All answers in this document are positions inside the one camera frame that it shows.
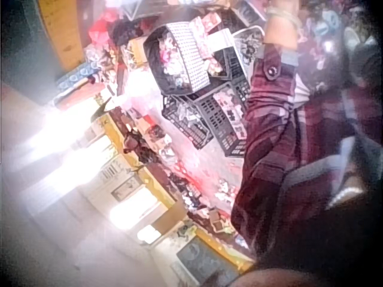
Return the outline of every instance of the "hand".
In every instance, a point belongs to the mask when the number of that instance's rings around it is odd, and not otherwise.
[[[271,6],[297,16],[300,8],[300,0],[271,0]]]
[[[298,15],[299,0],[271,0],[271,6],[282,9],[294,16]],[[297,50],[298,34],[294,24],[283,17],[271,17],[265,31],[264,43],[281,45],[287,49]]]

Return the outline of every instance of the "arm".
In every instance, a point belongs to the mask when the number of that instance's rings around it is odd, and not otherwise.
[[[276,0],[296,3],[296,0]],[[247,148],[242,186],[232,210],[232,224],[256,254],[265,252],[273,233],[279,187],[296,147],[294,105],[297,55],[295,27],[272,17],[257,55],[245,115]]]

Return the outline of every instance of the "red item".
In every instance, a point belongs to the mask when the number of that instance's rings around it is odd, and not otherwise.
[[[156,123],[151,119],[149,115],[145,115],[142,117],[151,127],[155,126]]]
[[[294,108],[296,67],[282,63],[283,53],[266,44],[254,65],[242,185],[232,209],[232,225],[257,256],[283,240],[279,234],[326,212],[339,194],[347,160],[341,141],[355,136],[351,123],[369,142],[382,141],[382,108],[367,90],[334,90]]]
[[[89,29],[89,37],[94,44],[106,44],[109,41],[107,25],[108,22],[106,20],[100,19]]]

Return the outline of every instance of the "shirt cuff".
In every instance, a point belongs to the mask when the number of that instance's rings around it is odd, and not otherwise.
[[[279,45],[264,44],[258,48],[257,58],[267,59],[272,56],[273,53],[278,53],[281,58],[281,63],[298,67],[298,53],[296,51],[283,48]]]

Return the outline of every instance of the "shirt sleeve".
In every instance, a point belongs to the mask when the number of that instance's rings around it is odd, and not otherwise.
[[[296,146],[296,67],[295,52],[266,44],[258,52],[251,77],[242,185],[232,224],[257,255],[272,241],[279,187]]]

